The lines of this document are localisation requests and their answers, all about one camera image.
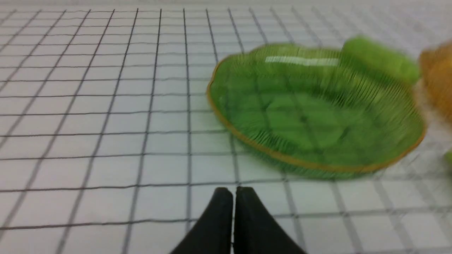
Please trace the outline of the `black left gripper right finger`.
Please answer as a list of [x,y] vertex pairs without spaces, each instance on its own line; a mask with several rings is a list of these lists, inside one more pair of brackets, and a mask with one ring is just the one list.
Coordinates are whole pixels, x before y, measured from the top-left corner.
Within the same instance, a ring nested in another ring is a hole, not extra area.
[[234,253],[304,254],[268,212],[252,187],[237,187]]

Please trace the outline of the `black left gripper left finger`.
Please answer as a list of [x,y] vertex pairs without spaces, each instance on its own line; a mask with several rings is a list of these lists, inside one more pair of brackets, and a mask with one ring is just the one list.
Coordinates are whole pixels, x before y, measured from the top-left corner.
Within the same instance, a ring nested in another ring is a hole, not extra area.
[[232,218],[233,195],[227,188],[218,187],[200,218],[171,253],[229,254]]

